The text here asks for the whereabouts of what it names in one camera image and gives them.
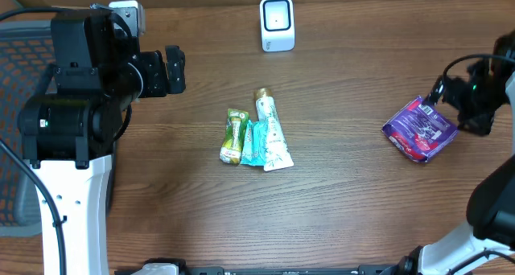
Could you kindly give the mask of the purple sanitary pad pack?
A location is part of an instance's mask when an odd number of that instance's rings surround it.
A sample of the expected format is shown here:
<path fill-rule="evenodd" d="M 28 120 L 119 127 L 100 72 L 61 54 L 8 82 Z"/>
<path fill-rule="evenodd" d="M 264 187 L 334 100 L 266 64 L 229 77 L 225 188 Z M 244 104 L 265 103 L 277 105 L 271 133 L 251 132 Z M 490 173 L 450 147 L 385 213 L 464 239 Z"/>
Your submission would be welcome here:
<path fill-rule="evenodd" d="M 429 162 L 459 133 L 455 124 L 417 96 L 395 113 L 381 132 L 411 161 Z"/>

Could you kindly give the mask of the green snack packet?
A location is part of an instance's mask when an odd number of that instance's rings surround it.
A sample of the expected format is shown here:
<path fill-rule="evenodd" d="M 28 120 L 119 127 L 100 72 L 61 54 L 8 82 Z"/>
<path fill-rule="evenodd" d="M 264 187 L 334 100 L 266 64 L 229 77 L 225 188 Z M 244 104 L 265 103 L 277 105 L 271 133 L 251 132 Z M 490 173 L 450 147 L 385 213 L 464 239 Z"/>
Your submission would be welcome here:
<path fill-rule="evenodd" d="M 238 109 L 228 109 L 225 138 L 220 148 L 222 162 L 239 165 L 244 146 L 249 114 Z"/>

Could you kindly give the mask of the mint green wipes pack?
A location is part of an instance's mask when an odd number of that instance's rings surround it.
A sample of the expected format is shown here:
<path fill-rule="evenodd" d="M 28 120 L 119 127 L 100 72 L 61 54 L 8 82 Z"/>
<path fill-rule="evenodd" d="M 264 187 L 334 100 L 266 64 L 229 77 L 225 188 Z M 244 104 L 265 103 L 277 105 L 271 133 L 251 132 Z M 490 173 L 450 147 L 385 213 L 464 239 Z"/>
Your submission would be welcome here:
<path fill-rule="evenodd" d="M 266 163 L 267 126 L 262 121 L 248 121 L 245 130 L 241 164 L 247 166 L 264 166 Z"/>

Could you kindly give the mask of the white tube gold cap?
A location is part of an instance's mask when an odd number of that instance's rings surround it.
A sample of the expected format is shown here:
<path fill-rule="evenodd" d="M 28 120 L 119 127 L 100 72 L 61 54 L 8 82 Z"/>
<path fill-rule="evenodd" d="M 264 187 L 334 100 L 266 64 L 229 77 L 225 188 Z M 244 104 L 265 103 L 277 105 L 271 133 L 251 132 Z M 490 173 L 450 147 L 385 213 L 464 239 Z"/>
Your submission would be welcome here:
<path fill-rule="evenodd" d="M 277 107 L 269 88 L 254 92 L 258 120 L 266 126 L 264 171 L 280 170 L 294 165 L 288 150 Z"/>

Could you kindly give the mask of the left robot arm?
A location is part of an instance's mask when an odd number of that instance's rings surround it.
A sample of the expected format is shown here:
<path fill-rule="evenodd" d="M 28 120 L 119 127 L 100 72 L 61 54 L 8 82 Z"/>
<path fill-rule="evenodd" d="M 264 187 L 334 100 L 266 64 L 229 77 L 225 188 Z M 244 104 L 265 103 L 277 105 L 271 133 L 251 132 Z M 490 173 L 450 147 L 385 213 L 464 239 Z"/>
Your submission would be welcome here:
<path fill-rule="evenodd" d="M 22 165 L 39 196 L 47 274 L 107 274 L 115 146 L 142 98 L 186 88 L 177 46 L 142 51 L 136 1 L 57 10 L 54 61 L 19 114 Z"/>

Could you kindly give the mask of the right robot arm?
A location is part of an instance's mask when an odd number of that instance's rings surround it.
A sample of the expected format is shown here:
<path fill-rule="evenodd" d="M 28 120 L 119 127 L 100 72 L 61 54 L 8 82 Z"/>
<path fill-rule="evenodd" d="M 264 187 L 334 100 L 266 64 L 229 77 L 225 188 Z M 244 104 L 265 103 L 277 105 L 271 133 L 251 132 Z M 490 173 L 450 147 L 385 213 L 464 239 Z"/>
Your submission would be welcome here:
<path fill-rule="evenodd" d="M 514 34 L 498 38 L 491 54 L 472 54 L 467 80 L 444 71 L 426 97 L 395 113 L 382 133 L 409 159 L 429 162 L 459 131 L 490 134 L 496 111 L 514 105 Z M 514 159 L 472 192 L 466 220 L 441 240 L 418 246 L 385 274 L 469 274 L 498 257 L 513 262 Z"/>

